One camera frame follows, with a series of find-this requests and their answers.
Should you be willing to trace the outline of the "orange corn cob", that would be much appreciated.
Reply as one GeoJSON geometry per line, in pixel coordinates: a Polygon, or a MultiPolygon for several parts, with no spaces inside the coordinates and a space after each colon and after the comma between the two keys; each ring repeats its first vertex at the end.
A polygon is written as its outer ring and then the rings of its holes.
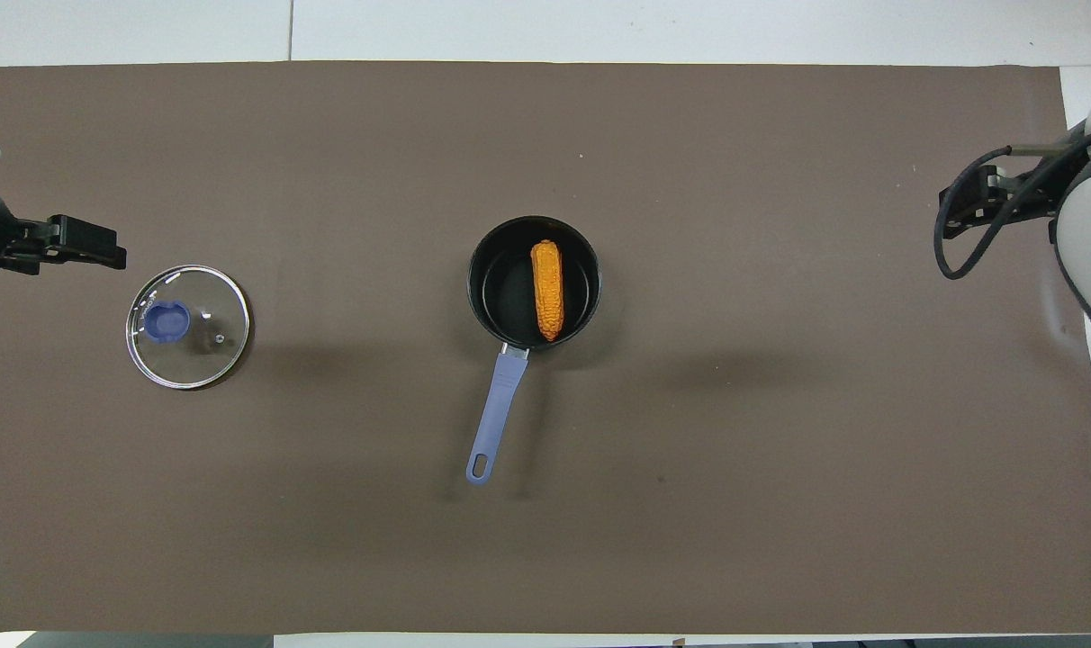
{"type": "Polygon", "coordinates": [[[530,249],[533,276],[535,316],[538,332],[554,343],[564,327],[564,272],[561,249],[551,239],[541,239],[530,249]]]}

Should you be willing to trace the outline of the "brown table mat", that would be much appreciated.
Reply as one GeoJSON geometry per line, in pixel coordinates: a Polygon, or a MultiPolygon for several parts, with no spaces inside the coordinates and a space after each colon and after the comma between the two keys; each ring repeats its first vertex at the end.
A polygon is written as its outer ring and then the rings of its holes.
{"type": "Polygon", "coordinates": [[[1091,377],[1047,227],[938,274],[938,193],[1059,71],[0,68],[0,195],[122,272],[0,272],[0,631],[1091,632],[1091,377]],[[466,479],[473,250],[602,272],[466,479]],[[171,391],[131,301],[203,264],[244,361],[171,391]]]}

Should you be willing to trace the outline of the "glass lid with blue knob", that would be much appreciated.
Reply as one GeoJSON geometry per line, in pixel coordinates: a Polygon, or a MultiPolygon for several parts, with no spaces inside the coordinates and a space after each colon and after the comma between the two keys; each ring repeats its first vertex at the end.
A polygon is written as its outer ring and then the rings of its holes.
{"type": "Polygon", "coordinates": [[[244,361],[253,309],[220,269],[182,264],[137,291],[125,316],[127,353],[140,374],[171,391],[201,391],[244,361]]]}

